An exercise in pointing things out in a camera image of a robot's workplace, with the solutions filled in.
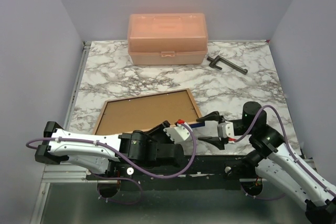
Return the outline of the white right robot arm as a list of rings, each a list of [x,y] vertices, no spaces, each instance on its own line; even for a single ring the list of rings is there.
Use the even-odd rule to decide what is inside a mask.
[[[291,197],[311,223],[335,223],[335,185],[328,182],[308,165],[290,146],[285,131],[279,133],[267,124],[265,106],[249,101],[243,105],[241,119],[226,120],[214,111],[197,122],[216,121],[218,139],[235,143],[246,135],[253,151],[237,165],[225,169],[226,177],[252,178],[256,175],[271,182]]]

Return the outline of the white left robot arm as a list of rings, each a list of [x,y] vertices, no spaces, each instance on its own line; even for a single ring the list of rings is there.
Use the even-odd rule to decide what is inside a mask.
[[[116,175],[116,163],[125,161],[121,154],[142,168],[182,167],[186,158],[181,142],[191,136],[187,129],[182,125],[170,127],[164,121],[146,132],[88,135],[65,131],[58,123],[49,121],[44,129],[45,139],[35,151],[35,160],[48,165],[71,163],[104,179]]]

